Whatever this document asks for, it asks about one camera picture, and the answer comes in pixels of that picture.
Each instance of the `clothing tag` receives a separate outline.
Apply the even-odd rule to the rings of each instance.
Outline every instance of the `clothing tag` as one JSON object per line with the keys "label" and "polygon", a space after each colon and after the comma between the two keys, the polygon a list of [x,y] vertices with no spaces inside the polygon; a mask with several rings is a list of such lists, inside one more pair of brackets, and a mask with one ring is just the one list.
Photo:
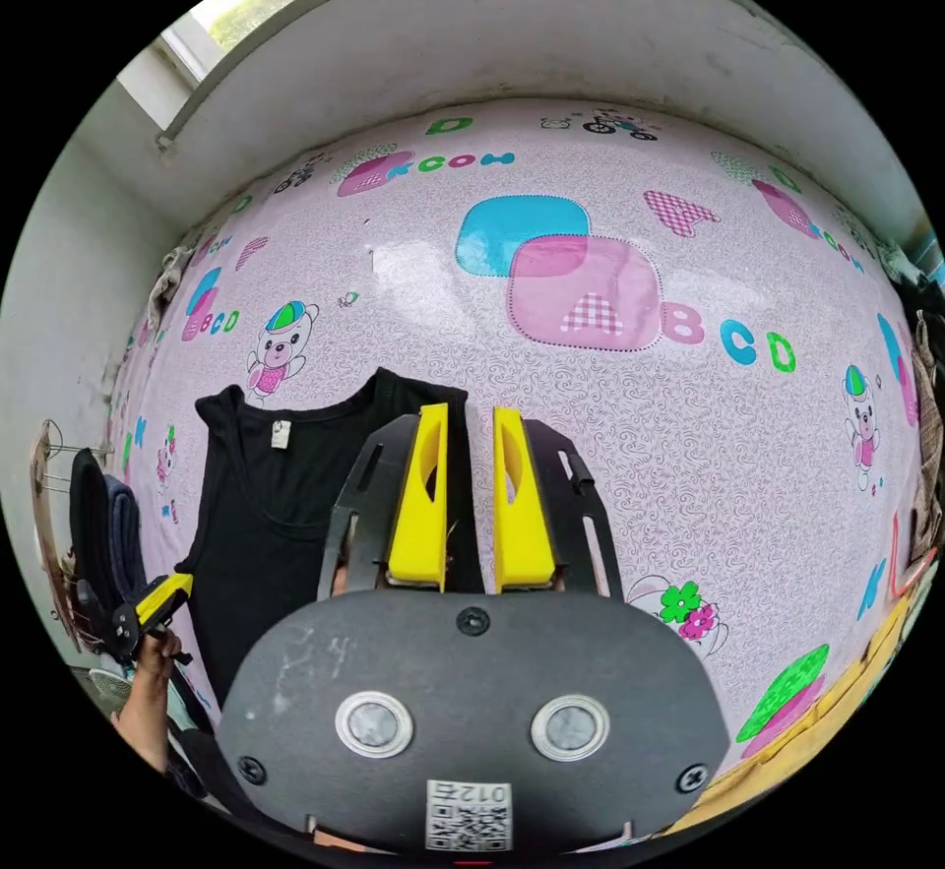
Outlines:
{"label": "clothing tag", "polygon": [[287,419],[277,419],[273,423],[273,449],[288,448],[288,431],[291,426]]}

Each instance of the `yellow blanket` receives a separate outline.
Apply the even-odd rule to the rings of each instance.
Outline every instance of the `yellow blanket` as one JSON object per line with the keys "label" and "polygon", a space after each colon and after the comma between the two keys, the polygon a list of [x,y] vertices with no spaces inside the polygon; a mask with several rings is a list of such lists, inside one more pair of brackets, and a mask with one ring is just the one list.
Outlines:
{"label": "yellow blanket", "polygon": [[744,764],[714,780],[699,802],[666,832],[686,830],[721,816],[796,774],[843,727],[876,684],[899,644],[914,590],[903,596],[869,642],[864,656],[801,721]]}

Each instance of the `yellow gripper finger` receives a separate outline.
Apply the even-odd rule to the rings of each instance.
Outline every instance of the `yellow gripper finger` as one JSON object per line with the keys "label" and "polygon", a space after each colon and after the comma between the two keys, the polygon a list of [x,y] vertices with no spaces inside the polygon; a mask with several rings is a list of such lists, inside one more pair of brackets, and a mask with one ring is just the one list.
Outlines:
{"label": "yellow gripper finger", "polygon": [[169,600],[176,595],[182,594],[185,598],[190,596],[194,588],[193,574],[171,574],[165,581],[151,590],[135,606],[135,612],[138,614],[138,622],[146,623],[151,617]]}
{"label": "yellow gripper finger", "polygon": [[[388,559],[392,583],[435,585],[441,592],[446,583],[447,408],[445,403],[420,408]],[[426,486],[434,469],[431,499]]]}
{"label": "yellow gripper finger", "polygon": [[[532,454],[522,415],[497,406],[492,413],[495,439],[495,587],[548,587],[555,563],[541,510]],[[509,498],[508,480],[513,497]]]}

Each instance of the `cartoon teddy bear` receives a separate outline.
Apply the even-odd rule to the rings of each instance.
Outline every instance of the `cartoon teddy bear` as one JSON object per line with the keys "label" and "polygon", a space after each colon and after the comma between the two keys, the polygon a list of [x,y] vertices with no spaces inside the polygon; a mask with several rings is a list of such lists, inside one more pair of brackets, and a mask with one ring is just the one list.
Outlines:
{"label": "cartoon teddy bear", "polygon": [[256,350],[250,351],[246,362],[249,371],[246,389],[259,403],[305,366],[302,351],[317,317],[318,305],[290,301],[266,322]]}
{"label": "cartoon teddy bear", "polygon": [[705,602],[692,581],[674,587],[665,577],[652,574],[630,588],[627,603],[675,630],[700,659],[718,652],[728,638],[728,626],[719,621],[719,608]]}
{"label": "cartoon teddy bear", "polygon": [[[167,429],[163,445],[157,450],[157,494],[166,495],[170,485],[170,474],[177,465],[177,440],[174,436],[173,425]],[[161,506],[161,516],[171,517],[177,524],[177,505],[170,499],[167,505]]]}
{"label": "cartoon teddy bear", "polygon": [[844,427],[853,446],[853,463],[859,469],[856,484],[860,491],[865,491],[873,457],[879,449],[879,429],[876,426],[872,389],[862,371],[854,364],[847,368],[844,397],[848,413]]}

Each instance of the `human hand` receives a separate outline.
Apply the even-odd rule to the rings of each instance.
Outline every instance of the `human hand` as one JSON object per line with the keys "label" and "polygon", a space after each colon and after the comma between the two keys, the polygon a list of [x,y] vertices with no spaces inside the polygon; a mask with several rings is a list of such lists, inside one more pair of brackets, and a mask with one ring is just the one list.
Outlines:
{"label": "human hand", "polygon": [[180,649],[179,638],[170,630],[166,630],[160,638],[147,634],[138,651],[136,673],[140,675],[144,672],[158,681],[168,681],[174,669],[174,657],[180,653]]}
{"label": "human hand", "polygon": [[131,695],[111,723],[152,767],[167,767],[167,682],[180,652],[180,640],[167,630],[159,639],[148,634],[141,642]]}

